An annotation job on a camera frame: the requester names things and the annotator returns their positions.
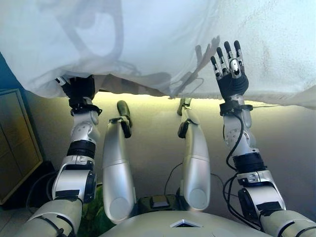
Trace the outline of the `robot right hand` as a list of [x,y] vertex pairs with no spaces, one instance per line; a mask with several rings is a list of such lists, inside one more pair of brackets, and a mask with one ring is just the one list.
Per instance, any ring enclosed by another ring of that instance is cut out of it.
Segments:
[[238,40],[234,41],[236,53],[233,54],[228,41],[224,42],[227,59],[224,58],[222,49],[216,49],[219,62],[211,56],[210,62],[213,66],[216,81],[220,89],[221,96],[228,100],[235,95],[243,95],[248,89],[249,82],[245,74],[244,60]]

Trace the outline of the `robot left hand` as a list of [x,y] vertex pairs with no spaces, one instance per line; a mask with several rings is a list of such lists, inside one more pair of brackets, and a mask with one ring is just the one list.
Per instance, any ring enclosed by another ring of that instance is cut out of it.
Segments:
[[61,86],[63,92],[69,98],[87,97],[93,99],[95,96],[95,82],[94,76],[89,75],[86,78],[81,77],[57,77],[56,82]]

